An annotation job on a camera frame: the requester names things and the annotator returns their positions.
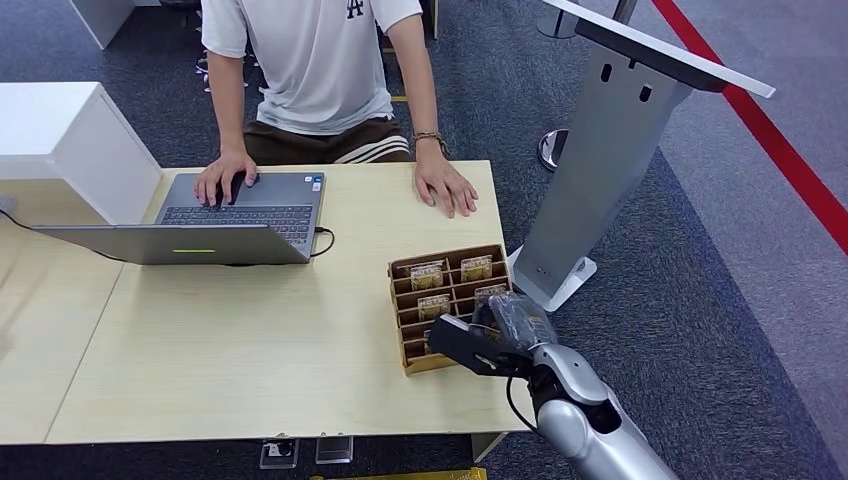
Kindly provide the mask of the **person's right hand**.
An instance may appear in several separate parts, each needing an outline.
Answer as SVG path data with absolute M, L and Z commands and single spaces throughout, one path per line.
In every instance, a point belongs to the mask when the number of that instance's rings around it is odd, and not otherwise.
M 215 206 L 233 201 L 233 180 L 238 174 L 251 186 L 257 165 L 244 149 L 224 149 L 194 180 L 193 192 L 201 205 Z

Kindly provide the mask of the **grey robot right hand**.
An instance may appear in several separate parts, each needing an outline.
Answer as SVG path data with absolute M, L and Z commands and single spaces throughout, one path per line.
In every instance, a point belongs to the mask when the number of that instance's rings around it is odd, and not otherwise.
M 496 348 L 532 351 L 558 343 L 546 311 L 528 296 L 513 291 L 476 297 L 471 330 L 486 345 Z

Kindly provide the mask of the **person's left hand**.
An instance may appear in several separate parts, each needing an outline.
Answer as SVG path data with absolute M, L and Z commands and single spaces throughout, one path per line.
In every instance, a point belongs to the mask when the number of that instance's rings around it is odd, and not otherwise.
M 417 156 L 414 182 L 421 200 L 448 218 L 468 217 L 477 211 L 477 191 L 441 154 Z

